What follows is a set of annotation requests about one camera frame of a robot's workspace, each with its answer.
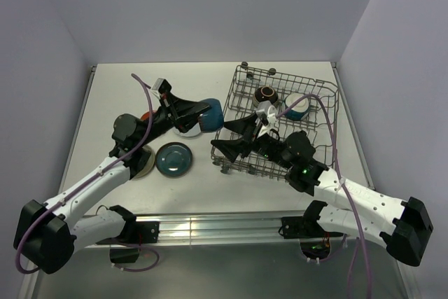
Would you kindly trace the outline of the dark teal cup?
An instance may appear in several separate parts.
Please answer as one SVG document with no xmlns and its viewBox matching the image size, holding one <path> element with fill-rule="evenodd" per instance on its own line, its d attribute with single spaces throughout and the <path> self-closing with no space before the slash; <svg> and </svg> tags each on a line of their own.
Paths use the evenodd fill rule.
<svg viewBox="0 0 448 299">
<path fill-rule="evenodd" d="M 220 130 L 224 124 L 223 110 L 218 99 L 203 99 L 202 103 L 210 106 L 210 109 L 202 113 L 198 118 L 201 132 L 211 133 Z"/>
</svg>

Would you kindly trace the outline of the brown glazed bowl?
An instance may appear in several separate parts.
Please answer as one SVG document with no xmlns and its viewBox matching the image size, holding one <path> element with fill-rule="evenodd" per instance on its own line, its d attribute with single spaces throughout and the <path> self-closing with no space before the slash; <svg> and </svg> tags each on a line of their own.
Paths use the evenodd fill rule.
<svg viewBox="0 0 448 299">
<path fill-rule="evenodd" d="M 279 95 L 275 89 L 265 85 L 255 90 L 252 96 L 252 101 L 255 107 L 258 107 L 261 102 L 270 102 L 272 105 L 277 106 Z"/>
</svg>

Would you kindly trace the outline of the white and teal bowl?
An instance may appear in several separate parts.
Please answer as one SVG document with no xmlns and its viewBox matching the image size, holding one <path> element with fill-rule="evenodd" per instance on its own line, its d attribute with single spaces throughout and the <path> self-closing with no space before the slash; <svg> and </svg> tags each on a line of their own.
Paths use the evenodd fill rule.
<svg viewBox="0 0 448 299">
<path fill-rule="evenodd" d="M 303 94 L 294 92 L 289 94 L 284 100 L 285 109 L 289 109 L 298 99 L 302 98 Z M 284 116 L 293 121 L 303 120 L 309 113 L 310 103 L 309 98 L 305 97 L 300 102 L 292 107 L 292 109 L 284 114 Z"/>
</svg>

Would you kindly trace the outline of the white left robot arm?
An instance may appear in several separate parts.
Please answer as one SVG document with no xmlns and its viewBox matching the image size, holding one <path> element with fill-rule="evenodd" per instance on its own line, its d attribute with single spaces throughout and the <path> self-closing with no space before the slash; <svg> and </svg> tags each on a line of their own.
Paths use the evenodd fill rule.
<svg viewBox="0 0 448 299">
<path fill-rule="evenodd" d="M 26 257 L 35 264 L 33 271 L 52 274 L 87 246 L 108 239 L 128 245 L 135 243 L 138 236 L 149 235 L 149 230 L 137 223 L 136 216 L 120 205 L 89 218 L 85 213 L 145 170 L 151 158 L 144 148 L 146 144 L 172 128 L 188 132 L 210 110 L 211 105 L 206 102 L 164 93 L 160 107 L 151 111 L 148 119 L 128 113 L 118 116 L 111 136 L 114 147 L 97 168 L 59 195 L 43 203 L 31 200 L 23 206 L 13 241 L 17 270 L 28 274 L 21 265 L 21 258 Z"/>
</svg>

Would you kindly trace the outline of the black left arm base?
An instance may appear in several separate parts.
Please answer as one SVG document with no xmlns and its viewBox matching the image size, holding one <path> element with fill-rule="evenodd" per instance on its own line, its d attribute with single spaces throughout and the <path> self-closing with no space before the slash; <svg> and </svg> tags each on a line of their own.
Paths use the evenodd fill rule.
<svg viewBox="0 0 448 299">
<path fill-rule="evenodd" d="M 111 248 L 109 259 L 115 265 L 135 263 L 138 257 L 144 256 L 144 244 L 153 244 L 158 241 L 160 223 L 157 221 L 135 222 L 128 226 L 111 244 L 124 243 L 127 249 Z"/>
</svg>

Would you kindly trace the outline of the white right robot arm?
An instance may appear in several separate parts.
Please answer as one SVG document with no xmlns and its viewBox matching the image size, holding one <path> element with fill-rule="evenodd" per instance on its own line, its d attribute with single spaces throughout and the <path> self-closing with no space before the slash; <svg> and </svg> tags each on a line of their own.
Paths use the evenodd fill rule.
<svg viewBox="0 0 448 299">
<path fill-rule="evenodd" d="M 284 140 L 265 132 L 256 114 L 226 122 L 238 139 L 214 139 L 211 145 L 230 162 L 255 153 L 286 170 L 285 180 L 313 200 L 301 216 L 281 220 L 286 239 L 357 236 L 382 246 L 396 260 L 421 264 L 433 224 L 425 204 L 414 197 L 401 200 L 378 193 L 337 175 L 335 169 L 314 159 L 307 133 L 293 132 Z"/>
</svg>

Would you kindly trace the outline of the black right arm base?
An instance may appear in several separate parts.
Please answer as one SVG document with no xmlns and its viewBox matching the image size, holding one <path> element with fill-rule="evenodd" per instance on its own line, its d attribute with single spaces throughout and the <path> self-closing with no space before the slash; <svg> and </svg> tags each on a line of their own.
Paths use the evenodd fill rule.
<svg viewBox="0 0 448 299">
<path fill-rule="evenodd" d="M 278 234 L 284 239 L 300 240 L 300 251 L 305 260 L 316 264 L 342 250 L 347 240 L 346 235 L 327 232 L 305 216 L 282 217 Z"/>
</svg>

